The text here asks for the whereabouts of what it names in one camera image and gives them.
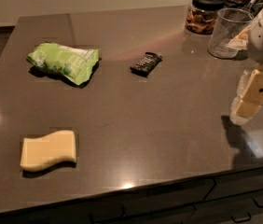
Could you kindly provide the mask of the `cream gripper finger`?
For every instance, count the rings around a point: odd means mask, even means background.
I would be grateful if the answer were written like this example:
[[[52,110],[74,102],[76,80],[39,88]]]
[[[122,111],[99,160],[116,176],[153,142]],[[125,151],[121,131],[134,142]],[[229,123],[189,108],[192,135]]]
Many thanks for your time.
[[[251,72],[243,100],[251,105],[251,118],[263,106],[263,68]]]
[[[243,125],[251,118],[251,105],[243,100],[251,72],[244,70],[230,108],[230,120],[235,125]]]

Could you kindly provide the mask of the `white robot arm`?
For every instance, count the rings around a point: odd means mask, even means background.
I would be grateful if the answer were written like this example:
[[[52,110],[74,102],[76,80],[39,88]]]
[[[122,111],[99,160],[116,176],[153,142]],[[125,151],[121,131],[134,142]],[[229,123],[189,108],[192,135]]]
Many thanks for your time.
[[[253,71],[243,71],[231,105],[231,122],[243,125],[263,106],[263,8],[246,28],[228,42],[228,47],[246,49],[248,57],[259,64]]]

